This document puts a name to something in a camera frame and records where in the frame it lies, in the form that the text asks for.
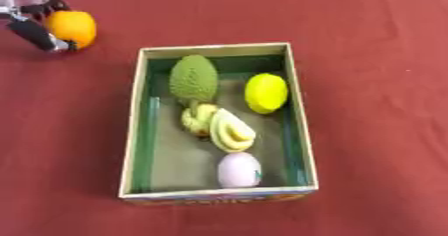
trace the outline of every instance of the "robotic arm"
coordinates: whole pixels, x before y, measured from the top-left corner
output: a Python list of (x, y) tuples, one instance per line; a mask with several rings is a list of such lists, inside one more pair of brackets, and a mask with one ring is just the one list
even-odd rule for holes
[(74, 51), (75, 42), (57, 39), (40, 23), (58, 10), (70, 8), (62, 0), (0, 0), (0, 20), (9, 21), (12, 32), (44, 51)]

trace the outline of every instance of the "yellow tennis ball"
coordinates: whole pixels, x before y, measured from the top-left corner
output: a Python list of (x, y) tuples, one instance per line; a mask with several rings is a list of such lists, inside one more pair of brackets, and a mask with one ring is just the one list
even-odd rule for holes
[(288, 87), (282, 77), (270, 73), (253, 76), (246, 84), (245, 99), (256, 113), (268, 114), (279, 109), (288, 98)]
[(95, 20), (83, 11), (56, 11), (45, 25), (56, 38), (74, 41), (78, 49), (89, 46), (96, 37)]

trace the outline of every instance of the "fabric surface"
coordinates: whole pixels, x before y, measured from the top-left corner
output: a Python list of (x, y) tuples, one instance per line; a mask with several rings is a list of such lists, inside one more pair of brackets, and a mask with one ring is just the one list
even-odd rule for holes
[[(448, 0), (67, 0), (99, 38), (1, 30), (0, 234), (447, 235)], [(290, 41), (320, 190), (137, 207), (115, 196), (138, 48)]]

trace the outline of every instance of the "box side wall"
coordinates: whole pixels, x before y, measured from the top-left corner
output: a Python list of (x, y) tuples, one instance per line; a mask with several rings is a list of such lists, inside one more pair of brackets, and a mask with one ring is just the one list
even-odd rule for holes
[(149, 59), (178, 58), (191, 54), (200, 54), (208, 57), (252, 56), (283, 54), (286, 47), (287, 43), (254, 43), (235, 45), (145, 48), (144, 52)]
[(289, 85), (291, 88), (294, 88), (292, 92), (292, 98), (294, 103), (295, 113), (298, 115), (295, 118), (297, 119), (297, 125), (299, 130), (299, 137), (301, 141), (302, 154), (304, 155), (303, 160), (306, 168), (306, 173), (309, 177), (310, 183), (312, 187), (318, 188), (318, 180), (316, 173), (316, 166), (314, 162), (314, 156), (311, 146), (311, 140), (308, 131), (308, 122), (305, 114), (305, 108), (302, 100), (302, 92), (300, 90), (300, 84), (297, 77), (297, 71), (294, 65), (294, 57), (292, 54), (291, 47), (288, 45), (285, 54), (285, 66), (288, 74)]
[(135, 154), (135, 142), (137, 140), (138, 121), (140, 117), (140, 101), (144, 89), (147, 66), (147, 57), (145, 52), (141, 49), (138, 54), (137, 66), (134, 74), (134, 83), (132, 87), (132, 97), (130, 105), (130, 115), (128, 122), (128, 135), (126, 142), (126, 151), (123, 162), (119, 196), (123, 197), (131, 190), (132, 182), (132, 165)]

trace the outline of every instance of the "cardboard box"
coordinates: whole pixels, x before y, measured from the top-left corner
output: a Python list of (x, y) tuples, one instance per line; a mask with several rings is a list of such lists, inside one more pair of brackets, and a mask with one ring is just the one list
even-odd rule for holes
[[(247, 150), (262, 166), (253, 188), (222, 189), (217, 164), (226, 155), (180, 124), (182, 107), (169, 93), (170, 69), (186, 55), (209, 58), (219, 72), (217, 104), (257, 132)], [(244, 101), (247, 80), (270, 72), (287, 80), (288, 102), (270, 115)], [(129, 132), (119, 198), (142, 204), (292, 200), (318, 189), (294, 59), (289, 43), (142, 48), (132, 91)]]

